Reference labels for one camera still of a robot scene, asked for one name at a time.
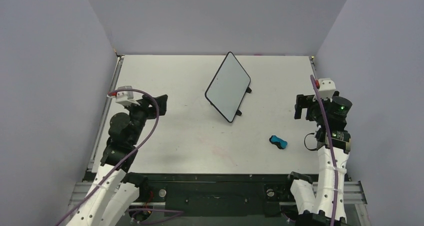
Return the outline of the blue whiteboard eraser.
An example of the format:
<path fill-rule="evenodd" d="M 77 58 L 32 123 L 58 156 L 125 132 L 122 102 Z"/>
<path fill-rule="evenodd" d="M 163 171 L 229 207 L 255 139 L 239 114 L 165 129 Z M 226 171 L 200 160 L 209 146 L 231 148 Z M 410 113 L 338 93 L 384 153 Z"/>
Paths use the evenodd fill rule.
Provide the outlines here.
<path fill-rule="evenodd" d="M 287 141 L 279 138 L 276 135 L 272 135 L 268 140 L 272 145 L 276 146 L 280 150 L 286 149 L 286 147 L 288 145 Z"/>

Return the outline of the small black-framed whiteboard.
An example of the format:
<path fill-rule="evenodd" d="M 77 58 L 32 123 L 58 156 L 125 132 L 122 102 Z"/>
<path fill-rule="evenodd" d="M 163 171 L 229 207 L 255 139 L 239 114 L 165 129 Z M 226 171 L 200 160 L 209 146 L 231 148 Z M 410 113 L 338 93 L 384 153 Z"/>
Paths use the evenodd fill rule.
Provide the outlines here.
<path fill-rule="evenodd" d="M 204 96 L 228 123 L 233 123 L 236 116 L 242 115 L 240 105 L 245 94 L 252 92 L 251 81 L 234 53 L 228 52 Z"/>

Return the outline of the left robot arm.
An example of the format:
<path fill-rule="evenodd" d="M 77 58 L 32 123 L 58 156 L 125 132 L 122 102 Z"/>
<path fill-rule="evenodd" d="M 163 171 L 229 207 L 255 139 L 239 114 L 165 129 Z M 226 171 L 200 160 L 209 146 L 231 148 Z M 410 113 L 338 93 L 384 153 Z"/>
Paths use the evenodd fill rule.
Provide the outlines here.
<path fill-rule="evenodd" d="M 166 114 L 168 96 L 143 93 L 135 99 L 134 92 L 121 88 L 108 94 L 128 112 L 111 118 L 97 173 L 84 199 L 71 210 L 74 215 L 68 225 L 115 225 L 132 202 L 148 197 L 147 179 L 130 172 L 130 167 L 147 141 L 139 142 L 146 122 L 154 120 L 153 127 L 157 127 L 159 117 Z"/>

